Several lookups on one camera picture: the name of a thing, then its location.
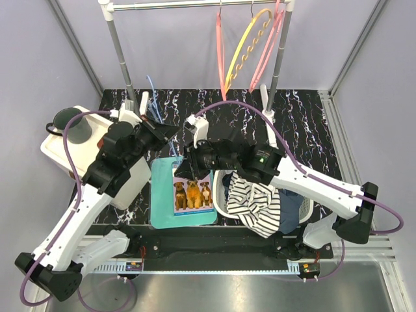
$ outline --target puppy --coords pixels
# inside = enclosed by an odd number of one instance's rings
[[[212,208],[213,206],[213,198],[211,196],[211,190],[209,189],[208,182],[201,182],[200,185],[202,186],[202,205],[203,206],[209,206]]]
[[[184,182],[176,182],[174,183],[175,187],[175,209],[178,211],[180,208],[186,209],[187,208],[187,193],[183,188]]]
[[[187,198],[189,208],[199,209],[202,206],[202,194],[197,181],[188,181]]]

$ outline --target laundry basket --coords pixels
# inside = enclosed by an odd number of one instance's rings
[[[222,184],[222,178],[226,174],[232,173],[232,170],[217,170],[214,175],[214,187],[213,187],[213,201],[215,209],[223,216],[231,219],[238,219],[235,214],[227,213],[227,201],[224,194],[224,186]],[[299,208],[299,223],[304,223],[309,220],[313,212],[313,200],[304,198]]]

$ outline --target black marble table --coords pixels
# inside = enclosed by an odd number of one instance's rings
[[[151,90],[137,90],[140,102],[141,93]],[[106,90],[101,101],[100,109],[120,108],[126,98],[125,90]],[[243,101],[262,110],[260,91],[252,94],[247,90],[230,90],[227,99]],[[219,90],[157,90],[157,101],[161,116],[166,124],[183,126],[187,116],[202,108],[221,101]],[[274,98],[276,111],[276,129],[287,141],[291,151],[301,163],[319,172],[341,178],[337,158],[333,148],[325,113],[316,90],[278,90]],[[267,132],[264,121],[248,109],[237,105],[224,105],[206,114],[209,121],[210,139],[226,138],[233,128],[241,130],[251,144],[266,142]],[[174,146],[180,154],[184,143],[190,142],[191,135],[182,129],[174,137]],[[162,151],[148,153],[146,160],[150,163],[157,157],[169,157],[170,148],[166,146]],[[125,211],[108,206],[95,220],[95,224],[130,224],[146,225],[150,222],[150,185],[143,188],[130,208]],[[310,221],[315,222],[326,216],[330,211],[315,203]],[[217,226],[239,226],[239,220],[228,219],[218,215]]]

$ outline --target brown dog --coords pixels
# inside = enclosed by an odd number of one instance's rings
[[[185,185],[183,182],[176,182],[174,183],[175,187],[175,208],[176,211],[178,211],[180,208],[186,209],[187,208],[187,193],[185,192],[185,189],[183,188],[183,185]]]
[[[209,189],[208,182],[201,182],[200,185],[202,186],[202,205],[203,206],[213,206],[213,198],[211,196],[211,190]]]
[[[187,198],[188,198],[188,207],[199,209],[202,206],[202,194],[200,189],[198,188],[197,181],[188,181],[188,190],[187,190]]]

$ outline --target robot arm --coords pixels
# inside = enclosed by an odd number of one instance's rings
[[[64,301],[77,290],[83,276],[111,257],[125,253],[132,245],[131,240],[140,234],[113,230],[83,250],[77,248],[108,204],[114,201],[120,203],[117,201],[119,195],[122,195],[120,200],[134,198],[141,191],[150,178],[143,156],[148,151],[159,151],[178,130],[179,127],[161,125],[122,109],[119,122],[109,127],[95,161],[83,176],[81,204],[73,216],[68,218],[74,212],[79,194],[45,241],[33,253],[19,254],[16,266],[26,274],[45,253],[52,238],[60,232],[54,245],[31,274],[31,281]]]
[[[333,213],[303,229],[303,243],[314,249],[345,239],[356,244],[367,243],[374,205],[349,196],[308,177],[322,180],[350,191],[376,199],[378,188],[372,183],[352,185],[328,177],[301,165],[301,173],[286,154],[268,144],[248,145],[235,136],[231,140],[209,142],[207,120],[191,116],[185,127],[194,134],[194,141],[185,147],[184,160],[175,175],[185,179],[202,179],[210,170],[236,170],[253,183],[273,185],[291,190],[330,208]]]

